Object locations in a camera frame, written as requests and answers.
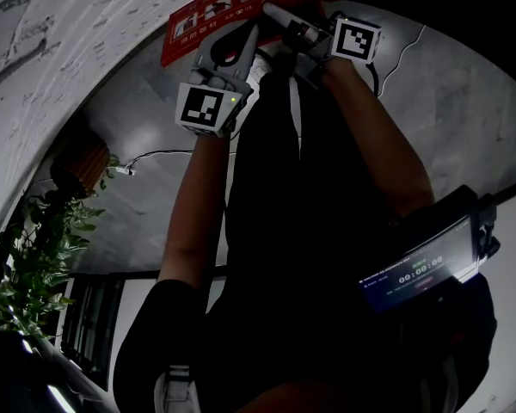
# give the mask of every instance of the forearm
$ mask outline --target forearm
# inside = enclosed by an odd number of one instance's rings
[[[201,287],[214,266],[222,218],[229,139],[200,136],[181,181],[170,219],[159,280]]]
[[[405,215],[432,204],[424,165],[351,62],[329,62],[323,82],[337,100],[372,180],[388,205]]]

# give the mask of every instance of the red sign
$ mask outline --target red sign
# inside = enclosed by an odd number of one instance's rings
[[[196,49],[207,35],[227,23],[260,16],[267,1],[290,8],[317,0],[195,0],[170,16],[161,64],[166,67]]]

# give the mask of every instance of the white shoe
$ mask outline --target white shoe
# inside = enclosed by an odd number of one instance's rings
[[[250,76],[254,79],[258,84],[260,84],[260,80],[267,73],[271,73],[273,71],[272,66],[260,55],[255,55],[255,60],[250,67]]]

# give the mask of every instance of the marble floor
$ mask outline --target marble floor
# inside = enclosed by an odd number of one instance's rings
[[[399,15],[359,3],[325,5],[327,15],[338,9],[382,27],[375,58],[384,89],[380,100],[419,153],[437,199],[462,184],[485,194],[516,182],[516,83],[507,74],[452,38]],[[151,42],[83,108],[89,126],[121,161],[194,146],[195,137],[174,123],[178,84],[188,80],[193,55],[164,69],[162,45],[163,37]],[[372,84],[370,73],[359,71]],[[238,117],[239,125],[244,116]],[[237,139],[231,151],[237,151]],[[228,193],[235,157],[230,157]],[[110,180],[90,200],[107,212],[96,222],[98,229],[76,272],[159,269],[188,161],[188,154],[157,154],[138,161],[135,176]],[[217,264],[224,264],[226,256],[222,234]]]

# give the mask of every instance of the brown woven basket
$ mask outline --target brown woven basket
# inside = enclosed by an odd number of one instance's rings
[[[103,140],[85,130],[53,161],[50,174],[59,190],[77,199],[88,197],[109,165],[110,153]]]

